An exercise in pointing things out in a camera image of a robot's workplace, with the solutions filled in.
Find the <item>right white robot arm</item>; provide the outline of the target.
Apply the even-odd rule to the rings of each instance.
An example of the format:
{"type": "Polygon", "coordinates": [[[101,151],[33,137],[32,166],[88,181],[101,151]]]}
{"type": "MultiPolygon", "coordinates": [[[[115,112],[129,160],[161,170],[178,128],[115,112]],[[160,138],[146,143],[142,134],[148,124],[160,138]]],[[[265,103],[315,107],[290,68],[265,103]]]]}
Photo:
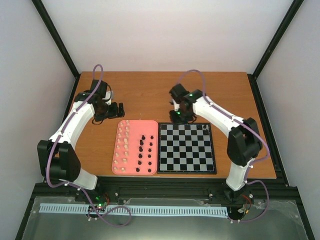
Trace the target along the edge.
{"type": "Polygon", "coordinates": [[[240,191],[247,183],[249,168],[263,147],[257,122],[251,117],[244,119],[231,114],[199,89],[189,92],[179,83],[169,94],[174,106],[169,112],[173,121],[186,123],[202,117],[227,137],[226,152],[231,165],[226,185],[233,192],[240,191]]]}

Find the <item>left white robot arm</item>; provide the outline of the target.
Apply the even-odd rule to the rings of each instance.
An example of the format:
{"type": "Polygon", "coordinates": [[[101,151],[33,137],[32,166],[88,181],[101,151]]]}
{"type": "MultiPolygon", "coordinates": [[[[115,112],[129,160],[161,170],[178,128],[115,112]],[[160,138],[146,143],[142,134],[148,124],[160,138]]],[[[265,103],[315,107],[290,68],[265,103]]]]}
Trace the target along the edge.
{"type": "Polygon", "coordinates": [[[75,148],[90,120],[99,125],[106,119],[125,116],[124,104],[113,99],[111,87],[102,80],[94,79],[89,90],[75,96],[72,108],[59,129],[49,140],[38,143],[40,171],[48,183],[59,180],[63,185],[86,189],[86,195],[95,202],[103,198],[104,188],[97,184],[98,177],[82,168],[75,148]]]}

